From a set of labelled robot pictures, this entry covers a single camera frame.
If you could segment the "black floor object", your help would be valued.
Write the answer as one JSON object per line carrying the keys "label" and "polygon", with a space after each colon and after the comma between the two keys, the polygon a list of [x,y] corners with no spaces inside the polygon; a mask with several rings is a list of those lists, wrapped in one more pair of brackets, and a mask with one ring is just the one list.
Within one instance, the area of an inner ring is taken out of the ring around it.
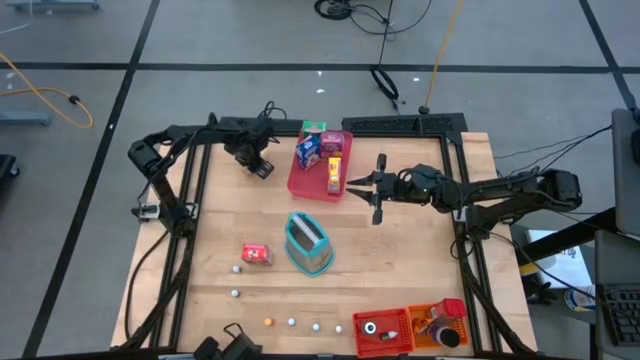
{"label": "black floor object", "polygon": [[16,163],[16,157],[8,154],[0,154],[0,180],[15,178],[20,174]]}

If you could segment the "magenta Raisin Bran cereal box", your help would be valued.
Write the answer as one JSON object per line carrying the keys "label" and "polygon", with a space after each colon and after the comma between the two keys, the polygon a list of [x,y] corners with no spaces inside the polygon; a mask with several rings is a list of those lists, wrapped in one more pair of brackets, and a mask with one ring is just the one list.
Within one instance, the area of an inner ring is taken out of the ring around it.
{"label": "magenta Raisin Bran cereal box", "polygon": [[325,159],[343,156],[345,137],[339,131],[326,131],[320,134],[321,156]]}

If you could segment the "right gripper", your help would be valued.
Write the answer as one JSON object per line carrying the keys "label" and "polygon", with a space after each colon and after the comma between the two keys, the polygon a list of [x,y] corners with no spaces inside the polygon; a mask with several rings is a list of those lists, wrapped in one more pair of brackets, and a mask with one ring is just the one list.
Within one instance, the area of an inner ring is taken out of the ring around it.
{"label": "right gripper", "polygon": [[420,204],[421,196],[411,181],[403,180],[395,173],[385,171],[387,155],[380,153],[376,162],[376,170],[371,174],[346,182],[353,186],[374,186],[375,191],[347,188],[346,191],[361,198],[374,207],[372,224],[380,225],[383,220],[382,203],[384,201]]}

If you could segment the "black metal table frame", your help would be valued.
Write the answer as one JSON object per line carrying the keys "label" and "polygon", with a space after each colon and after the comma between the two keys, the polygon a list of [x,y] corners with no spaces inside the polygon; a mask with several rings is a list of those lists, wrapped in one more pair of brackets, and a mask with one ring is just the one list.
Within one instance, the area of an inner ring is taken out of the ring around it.
{"label": "black metal table frame", "polygon": [[[222,146],[213,145],[177,350],[194,350],[207,336],[226,346],[231,337],[223,327],[237,322],[265,353],[354,355],[354,313],[465,299],[459,261],[449,251],[452,215],[385,202],[383,222],[374,226],[373,208],[353,194],[332,203],[289,192],[300,126],[278,133],[280,144],[265,150],[275,166],[266,180],[247,175]],[[437,138],[355,137],[347,180],[370,174],[379,153],[387,154],[389,172],[418,163],[444,172],[441,144]],[[330,236],[336,259],[322,275],[304,275],[284,252],[283,229],[293,211],[311,214]],[[137,274],[131,335],[157,302],[167,240]],[[245,242],[267,244],[273,265],[244,263]],[[536,349],[514,248],[499,237],[481,245],[495,307],[522,342]]]}

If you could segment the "blue Frosted Flakes cereal box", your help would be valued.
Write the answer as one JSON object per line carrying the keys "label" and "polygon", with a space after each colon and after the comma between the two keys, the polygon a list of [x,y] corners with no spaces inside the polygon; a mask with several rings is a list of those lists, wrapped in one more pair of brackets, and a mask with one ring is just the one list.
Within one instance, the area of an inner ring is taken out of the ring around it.
{"label": "blue Frosted Flakes cereal box", "polygon": [[321,142],[318,135],[309,135],[296,146],[297,164],[303,170],[314,166],[321,158]]}

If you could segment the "red Froot Loops cereal box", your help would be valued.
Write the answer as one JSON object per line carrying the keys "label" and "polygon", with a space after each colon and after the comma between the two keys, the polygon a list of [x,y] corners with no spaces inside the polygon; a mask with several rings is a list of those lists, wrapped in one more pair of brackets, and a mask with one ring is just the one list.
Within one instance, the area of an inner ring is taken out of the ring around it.
{"label": "red Froot Loops cereal box", "polygon": [[271,266],[273,264],[273,252],[265,244],[244,243],[241,259],[248,264]]}

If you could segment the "black flat panel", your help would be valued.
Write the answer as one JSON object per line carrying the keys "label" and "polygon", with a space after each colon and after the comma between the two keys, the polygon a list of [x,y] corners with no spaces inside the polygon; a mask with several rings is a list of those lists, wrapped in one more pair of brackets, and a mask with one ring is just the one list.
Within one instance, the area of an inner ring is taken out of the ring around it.
{"label": "black flat panel", "polygon": [[[245,122],[252,122],[254,121],[254,118],[225,116],[225,117],[221,117],[219,119],[219,122],[222,124],[227,124],[227,123],[231,124],[232,122],[237,122],[240,120]],[[273,130],[278,136],[297,135],[302,128],[302,123],[303,123],[303,120],[296,120],[296,119],[287,119],[287,120],[272,119],[271,120],[271,125],[273,127]]]}

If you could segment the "orange plastic basket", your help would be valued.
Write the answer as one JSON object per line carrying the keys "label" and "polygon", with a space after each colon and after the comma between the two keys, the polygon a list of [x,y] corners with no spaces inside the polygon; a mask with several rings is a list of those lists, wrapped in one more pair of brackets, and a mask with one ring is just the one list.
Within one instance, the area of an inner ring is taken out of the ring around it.
{"label": "orange plastic basket", "polygon": [[[429,310],[434,304],[436,304],[436,303],[421,304],[421,305],[410,305],[408,307],[408,311],[409,311],[409,315],[410,315],[411,329],[412,329],[412,319],[413,318],[418,317],[420,315],[427,315],[427,316],[431,317],[431,315],[429,314]],[[468,339],[467,329],[466,329],[466,324],[465,324],[466,316],[464,318],[440,318],[440,319],[434,319],[434,321],[432,323],[446,324],[449,327],[451,327],[452,329],[456,330],[459,333],[460,339],[461,339],[461,343],[460,343],[459,346],[467,345],[468,342],[469,342],[469,339]],[[413,330],[412,330],[412,335],[413,335],[413,340],[414,340],[414,344],[415,344],[416,348],[448,348],[448,347],[441,346],[441,345],[438,345],[437,343],[433,342],[427,336],[426,331],[425,331],[424,334],[420,334],[420,335],[416,336],[413,333]]]}

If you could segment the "pink plastic tray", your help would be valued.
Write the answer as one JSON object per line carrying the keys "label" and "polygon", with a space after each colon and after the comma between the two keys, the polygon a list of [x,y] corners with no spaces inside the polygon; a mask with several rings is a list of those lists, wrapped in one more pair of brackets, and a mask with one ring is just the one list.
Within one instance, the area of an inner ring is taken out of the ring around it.
{"label": "pink plastic tray", "polygon": [[339,202],[342,199],[345,193],[353,134],[348,131],[341,131],[341,134],[345,140],[340,170],[340,191],[338,193],[329,193],[327,190],[329,173],[326,159],[321,159],[309,170],[304,170],[298,164],[297,156],[293,155],[287,181],[287,188],[293,196],[332,203]]}

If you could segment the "black perforated panel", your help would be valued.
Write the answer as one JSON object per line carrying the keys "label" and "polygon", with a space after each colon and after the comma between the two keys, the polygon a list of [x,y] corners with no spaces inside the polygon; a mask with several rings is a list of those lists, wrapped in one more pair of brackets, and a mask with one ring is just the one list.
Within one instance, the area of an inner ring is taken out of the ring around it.
{"label": "black perforated panel", "polygon": [[353,135],[370,137],[427,137],[468,131],[462,113],[348,117],[341,125]]}

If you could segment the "yellow Corn Pops cereal box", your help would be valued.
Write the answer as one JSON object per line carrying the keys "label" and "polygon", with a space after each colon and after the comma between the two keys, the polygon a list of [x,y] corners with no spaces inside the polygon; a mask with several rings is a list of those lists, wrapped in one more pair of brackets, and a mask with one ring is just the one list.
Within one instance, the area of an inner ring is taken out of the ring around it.
{"label": "yellow Corn Pops cereal box", "polygon": [[340,157],[330,157],[328,159],[327,192],[329,194],[340,193],[341,166],[342,166],[342,159]]}

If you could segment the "gray desk surface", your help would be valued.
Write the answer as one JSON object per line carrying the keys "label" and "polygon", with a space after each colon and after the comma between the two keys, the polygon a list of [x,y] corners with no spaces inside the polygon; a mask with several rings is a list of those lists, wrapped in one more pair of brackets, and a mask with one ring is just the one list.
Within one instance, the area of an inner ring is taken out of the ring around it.
{"label": "gray desk surface", "polygon": [[640,360],[640,346],[616,346],[607,333],[602,301],[597,286],[602,284],[640,284],[640,241],[610,232],[597,231],[595,237],[596,325],[595,340],[599,358],[604,354],[622,360]]}

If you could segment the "green cereal box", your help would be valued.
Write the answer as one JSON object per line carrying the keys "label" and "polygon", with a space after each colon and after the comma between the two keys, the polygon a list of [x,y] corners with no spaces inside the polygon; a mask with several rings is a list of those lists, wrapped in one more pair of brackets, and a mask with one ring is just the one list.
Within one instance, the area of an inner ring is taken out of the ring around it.
{"label": "green cereal box", "polygon": [[327,130],[327,123],[324,121],[311,121],[304,120],[302,123],[302,136],[304,138],[308,136],[319,136],[321,133]]}

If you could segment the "gray furniture base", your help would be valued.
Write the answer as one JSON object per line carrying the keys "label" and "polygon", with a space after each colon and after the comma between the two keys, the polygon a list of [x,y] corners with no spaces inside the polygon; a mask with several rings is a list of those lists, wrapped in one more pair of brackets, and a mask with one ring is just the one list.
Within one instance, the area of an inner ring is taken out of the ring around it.
{"label": "gray furniture base", "polygon": [[98,0],[2,0],[17,12],[37,12],[49,10],[99,10]]}

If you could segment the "gray rounded panel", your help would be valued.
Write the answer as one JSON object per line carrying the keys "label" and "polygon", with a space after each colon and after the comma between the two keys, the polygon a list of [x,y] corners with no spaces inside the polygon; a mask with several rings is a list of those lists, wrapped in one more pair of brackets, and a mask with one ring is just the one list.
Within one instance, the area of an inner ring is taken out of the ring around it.
{"label": "gray rounded panel", "polygon": [[634,161],[632,135],[640,132],[633,113],[615,109],[611,113],[614,160],[616,225],[640,238],[640,164]]}

